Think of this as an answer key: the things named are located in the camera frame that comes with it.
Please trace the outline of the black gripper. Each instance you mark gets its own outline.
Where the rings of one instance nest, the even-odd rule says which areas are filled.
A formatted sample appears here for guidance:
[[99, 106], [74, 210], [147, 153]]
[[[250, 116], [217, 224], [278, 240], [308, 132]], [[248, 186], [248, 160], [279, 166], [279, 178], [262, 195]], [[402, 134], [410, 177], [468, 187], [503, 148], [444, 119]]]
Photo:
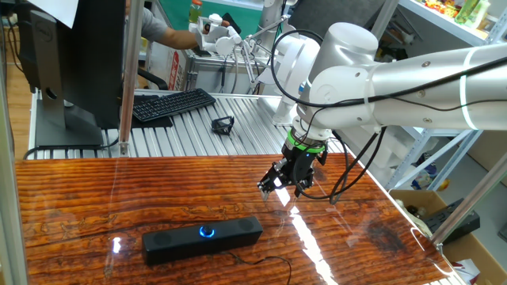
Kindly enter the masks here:
[[318, 160], [326, 162], [326, 145], [315, 143], [313, 145], [298, 145], [291, 149], [284, 145], [282, 154], [286, 160], [274, 162], [271, 168], [257, 183], [263, 201], [267, 201], [271, 192], [295, 185], [295, 197], [300, 197], [308, 188], [313, 186], [312, 168], [314, 160], [324, 152], [323, 158]]

